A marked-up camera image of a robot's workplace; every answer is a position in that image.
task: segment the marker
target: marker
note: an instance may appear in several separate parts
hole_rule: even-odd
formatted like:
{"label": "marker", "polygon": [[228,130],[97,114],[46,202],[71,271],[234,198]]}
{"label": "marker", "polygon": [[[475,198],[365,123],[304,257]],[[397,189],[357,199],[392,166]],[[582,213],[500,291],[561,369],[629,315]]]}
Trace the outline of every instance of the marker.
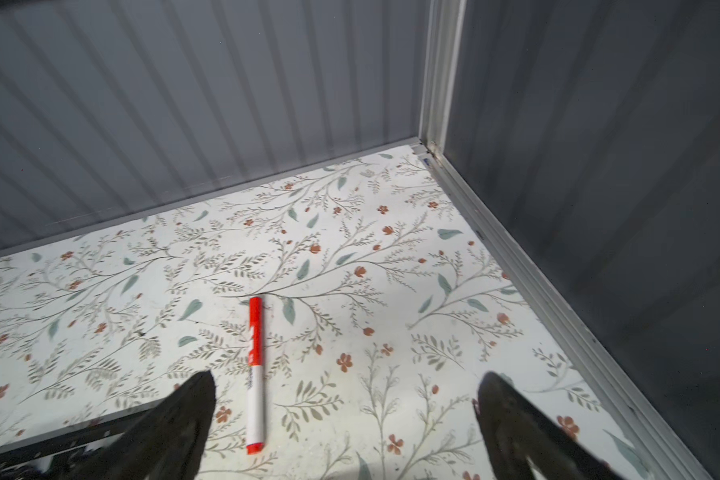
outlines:
{"label": "marker", "polygon": [[255,455],[264,449],[264,362],[262,347],[262,299],[250,299],[251,349],[248,352],[248,426],[246,446],[248,455]]}

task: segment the floral print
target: floral print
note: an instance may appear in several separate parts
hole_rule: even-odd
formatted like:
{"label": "floral print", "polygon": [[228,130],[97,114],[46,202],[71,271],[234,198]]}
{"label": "floral print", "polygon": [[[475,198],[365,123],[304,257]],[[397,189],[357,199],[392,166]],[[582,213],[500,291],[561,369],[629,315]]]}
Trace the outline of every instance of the floral print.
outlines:
{"label": "floral print", "polygon": [[[266,336],[267,444],[255,457],[251,296]],[[199,370],[217,398],[199,480],[489,478],[471,405],[488,370],[642,478],[410,147],[0,259],[0,446],[163,398]]]}

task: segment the corrugated panel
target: corrugated panel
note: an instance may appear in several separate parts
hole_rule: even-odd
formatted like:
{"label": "corrugated panel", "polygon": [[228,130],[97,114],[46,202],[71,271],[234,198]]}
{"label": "corrugated panel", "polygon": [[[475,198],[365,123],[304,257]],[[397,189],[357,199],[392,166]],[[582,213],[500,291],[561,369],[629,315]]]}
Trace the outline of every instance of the corrugated panel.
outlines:
{"label": "corrugated panel", "polygon": [[428,2],[0,9],[0,250],[410,138]]}
{"label": "corrugated panel", "polygon": [[445,155],[720,478],[720,2],[470,2]]}

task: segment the teal leaf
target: teal leaf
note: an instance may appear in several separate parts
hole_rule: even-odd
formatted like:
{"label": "teal leaf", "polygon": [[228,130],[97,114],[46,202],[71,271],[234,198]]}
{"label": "teal leaf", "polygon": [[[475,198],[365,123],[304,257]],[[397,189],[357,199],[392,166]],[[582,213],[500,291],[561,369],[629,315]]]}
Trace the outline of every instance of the teal leaf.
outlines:
{"label": "teal leaf", "polygon": [[56,320],[51,322],[50,325],[48,325],[48,336],[50,338],[54,338],[56,332],[59,331],[59,320],[61,320],[61,317],[58,317]]}
{"label": "teal leaf", "polygon": [[480,303],[480,300],[477,300],[477,299],[474,299],[474,298],[470,298],[469,300],[467,300],[467,303],[469,303],[469,305],[470,305],[471,307],[473,307],[473,308],[476,308],[476,309],[478,309],[478,310],[482,310],[483,312],[488,312],[488,309],[485,308],[485,305],[483,305],[482,303]]}
{"label": "teal leaf", "polygon": [[296,278],[299,280],[303,280],[304,277],[306,277],[309,274],[309,260],[304,262],[302,267],[298,269],[298,272],[296,272]]}
{"label": "teal leaf", "polygon": [[179,340],[179,346],[184,346],[187,343],[192,343],[194,341],[197,341],[197,339],[193,336],[189,336],[189,335],[183,336],[183,337],[181,337],[181,340]]}
{"label": "teal leaf", "polygon": [[340,256],[340,257],[338,258],[338,260],[336,260],[336,265],[343,265],[344,262],[346,262],[347,260],[349,260],[349,258],[350,258],[352,255],[354,255],[354,254],[355,254],[355,252],[352,252],[351,254],[346,254],[346,255]]}
{"label": "teal leaf", "polygon": [[123,291],[120,292],[120,294],[122,295],[122,294],[124,294],[125,292],[127,292],[129,288],[131,288],[132,286],[134,286],[134,283],[136,283],[136,282],[138,281],[138,279],[139,279],[139,276],[138,276],[138,275],[132,275],[131,278],[129,278],[128,281],[125,282],[125,286],[123,287]]}
{"label": "teal leaf", "polygon": [[514,382],[512,381],[512,377],[507,375],[506,373],[499,373],[499,377],[504,379],[506,383],[509,383],[510,385],[514,386]]}
{"label": "teal leaf", "polygon": [[443,240],[448,240],[452,236],[459,235],[460,233],[461,233],[461,230],[444,230],[442,228],[438,230],[438,235]]}
{"label": "teal leaf", "polygon": [[372,480],[371,469],[368,468],[368,464],[362,459],[359,453],[357,453],[358,462],[360,462],[360,469],[358,470],[358,480]]}
{"label": "teal leaf", "polygon": [[186,320],[187,317],[192,315],[194,312],[197,312],[202,307],[202,302],[199,301],[197,298],[192,300],[189,305],[186,306],[186,310],[184,310],[184,313],[182,314],[181,318],[179,318],[179,321]]}
{"label": "teal leaf", "polygon": [[445,296],[451,295],[451,292],[453,291],[451,283],[448,283],[448,279],[442,276],[442,274],[438,274],[438,283],[440,283],[440,287],[445,292]]}
{"label": "teal leaf", "polygon": [[74,300],[77,296],[79,296],[79,295],[80,295],[81,293],[83,293],[83,292],[85,292],[85,290],[80,290],[80,291],[78,291],[78,292],[73,293],[73,294],[70,295],[70,297],[67,299],[67,302],[69,302],[70,300]]}
{"label": "teal leaf", "polygon": [[282,299],[282,314],[288,320],[288,323],[293,325],[293,321],[296,320],[296,309],[293,307],[293,298]]}
{"label": "teal leaf", "polygon": [[614,440],[614,443],[616,444],[616,448],[618,448],[619,453],[630,463],[632,466],[637,470],[637,473],[640,474],[643,478],[648,478],[648,467],[646,464],[643,463],[643,460],[640,458],[640,456],[637,455],[637,452],[635,452],[635,449],[628,446],[626,443],[624,443],[624,440],[621,438],[616,437],[613,433],[608,432],[607,430],[603,430],[605,433],[610,435],[610,437]]}
{"label": "teal leaf", "polygon": [[427,308],[429,308],[429,306],[430,306],[431,304],[432,304],[432,295],[430,295],[429,298],[427,298],[427,299],[424,301],[424,303],[422,303],[422,306],[419,307],[418,312],[419,312],[419,313],[424,313],[425,311],[427,311]]}

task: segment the floral patterned surface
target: floral patterned surface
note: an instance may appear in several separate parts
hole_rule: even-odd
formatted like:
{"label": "floral patterned surface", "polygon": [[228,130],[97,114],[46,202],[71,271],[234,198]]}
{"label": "floral patterned surface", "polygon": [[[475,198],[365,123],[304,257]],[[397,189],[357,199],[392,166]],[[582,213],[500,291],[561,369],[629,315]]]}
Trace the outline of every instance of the floral patterned surface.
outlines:
{"label": "floral patterned surface", "polygon": [[[247,299],[267,444],[245,454]],[[627,478],[632,447],[410,147],[0,259],[0,445],[211,370],[199,478],[491,478],[495,370]]]}

